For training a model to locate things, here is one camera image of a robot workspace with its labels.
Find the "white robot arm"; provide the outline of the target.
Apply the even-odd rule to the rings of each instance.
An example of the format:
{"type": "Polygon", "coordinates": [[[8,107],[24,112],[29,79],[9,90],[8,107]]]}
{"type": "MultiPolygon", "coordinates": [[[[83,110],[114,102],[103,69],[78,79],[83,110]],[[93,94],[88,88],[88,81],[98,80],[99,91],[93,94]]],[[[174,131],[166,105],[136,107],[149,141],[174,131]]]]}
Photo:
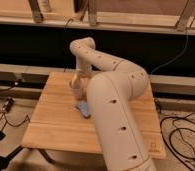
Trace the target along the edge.
{"type": "Polygon", "coordinates": [[[72,41],[70,51],[76,57],[70,87],[77,99],[87,96],[108,171],[156,171],[129,105],[147,89],[147,72],[97,51],[90,37],[72,41]]]}

